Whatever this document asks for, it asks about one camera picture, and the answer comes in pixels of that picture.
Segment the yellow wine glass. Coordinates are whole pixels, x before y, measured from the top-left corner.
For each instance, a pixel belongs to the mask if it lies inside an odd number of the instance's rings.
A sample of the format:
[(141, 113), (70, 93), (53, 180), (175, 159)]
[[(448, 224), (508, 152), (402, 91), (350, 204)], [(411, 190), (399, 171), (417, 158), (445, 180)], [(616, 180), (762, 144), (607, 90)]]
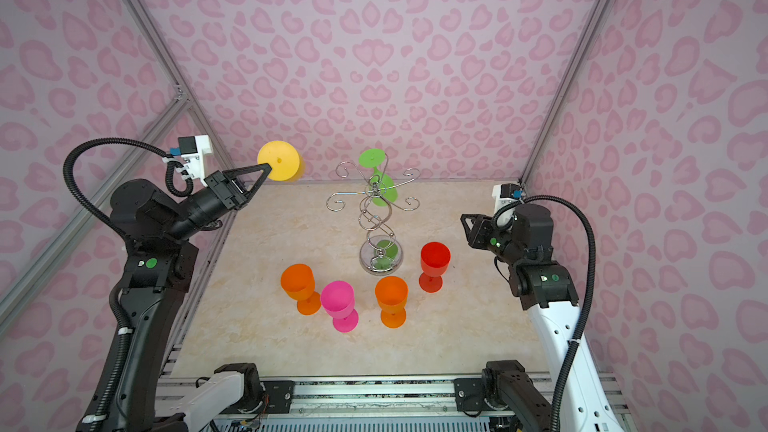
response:
[(257, 160), (259, 164), (271, 167), (268, 179), (275, 182), (297, 181), (305, 171), (303, 158), (293, 145), (285, 141), (267, 142), (259, 150)]

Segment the red wine glass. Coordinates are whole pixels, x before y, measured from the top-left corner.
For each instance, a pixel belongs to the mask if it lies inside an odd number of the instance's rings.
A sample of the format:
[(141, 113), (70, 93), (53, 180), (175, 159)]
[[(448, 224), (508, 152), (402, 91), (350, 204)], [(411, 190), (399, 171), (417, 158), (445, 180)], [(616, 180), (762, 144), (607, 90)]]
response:
[(441, 242), (429, 242), (422, 247), (419, 286), (423, 291), (436, 293), (443, 287), (443, 275), (450, 265), (451, 258), (450, 249)]

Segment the orange wine glass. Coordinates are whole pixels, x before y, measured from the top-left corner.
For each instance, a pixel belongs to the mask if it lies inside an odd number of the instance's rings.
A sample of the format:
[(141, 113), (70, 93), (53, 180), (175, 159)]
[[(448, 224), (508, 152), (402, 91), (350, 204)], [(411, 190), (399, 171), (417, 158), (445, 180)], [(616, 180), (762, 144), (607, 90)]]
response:
[(381, 309), (380, 319), (386, 327), (396, 329), (405, 323), (408, 296), (408, 285), (400, 277), (387, 276), (376, 284), (375, 297)]
[(298, 312), (305, 316), (314, 315), (321, 307), (320, 294), (315, 285), (313, 271), (306, 264), (289, 266), (280, 278), (282, 290), (296, 302)]

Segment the green wine glass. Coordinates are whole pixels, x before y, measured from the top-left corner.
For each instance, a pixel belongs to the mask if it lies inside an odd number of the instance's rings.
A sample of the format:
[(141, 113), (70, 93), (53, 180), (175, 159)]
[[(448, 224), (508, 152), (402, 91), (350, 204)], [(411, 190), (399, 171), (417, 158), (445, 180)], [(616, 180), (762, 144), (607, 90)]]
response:
[(371, 169), (372, 174), (368, 179), (368, 190), (373, 196), (372, 202), (379, 207), (386, 207), (398, 199), (398, 192), (394, 180), (386, 174), (388, 156), (379, 148), (372, 148), (362, 152), (358, 159), (359, 165), (365, 169)]

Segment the pink wine glass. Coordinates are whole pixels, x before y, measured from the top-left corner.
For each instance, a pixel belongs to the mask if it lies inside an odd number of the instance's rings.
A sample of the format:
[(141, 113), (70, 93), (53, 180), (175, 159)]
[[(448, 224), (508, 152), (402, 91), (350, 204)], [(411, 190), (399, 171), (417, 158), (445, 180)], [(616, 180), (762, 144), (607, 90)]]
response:
[(353, 331), (359, 323), (353, 286), (346, 281), (328, 284), (320, 294), (321, 305), (340, 333)]

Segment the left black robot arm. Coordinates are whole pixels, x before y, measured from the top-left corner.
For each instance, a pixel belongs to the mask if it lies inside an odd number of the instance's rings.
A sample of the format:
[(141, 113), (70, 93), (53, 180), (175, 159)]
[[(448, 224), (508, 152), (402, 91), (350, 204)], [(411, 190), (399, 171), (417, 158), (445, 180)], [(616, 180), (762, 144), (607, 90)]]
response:
[(155, 400), (164, 352), (190, 290), (198, 249), (190, 239), (230, 212), (244, 208), (272, 168), (258, 164), (207, 177), (207, 187), (181, 202), (145, 179), (119, 186), (111, 220), (123, 230), (123, 273), (108, 296), (117, 325), (98, 385), (80, 431), (195, 431), (238, 401), (257, 403), (246, 376), (227, 372), (198, 395), (161, 416)]

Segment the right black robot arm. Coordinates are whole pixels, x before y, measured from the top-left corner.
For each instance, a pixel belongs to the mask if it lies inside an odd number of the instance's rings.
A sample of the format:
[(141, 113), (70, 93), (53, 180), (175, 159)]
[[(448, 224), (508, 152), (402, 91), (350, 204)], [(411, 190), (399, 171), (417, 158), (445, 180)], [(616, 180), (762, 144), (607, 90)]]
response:
[(554, 258), (547, 208), (510, 203), (495, 216), (464, 214), (461, 223), (471, 248), (488, 250), (507, 266), (509, 289), (534, 325), (554, 384), (546, 399), (519, 362), (490, 361), (482, 371), (487, 405), (510, 410), (517, 431), (620, 430), (584, 338), (595, 252), (588, 252), (587, 286), (578, 293)]

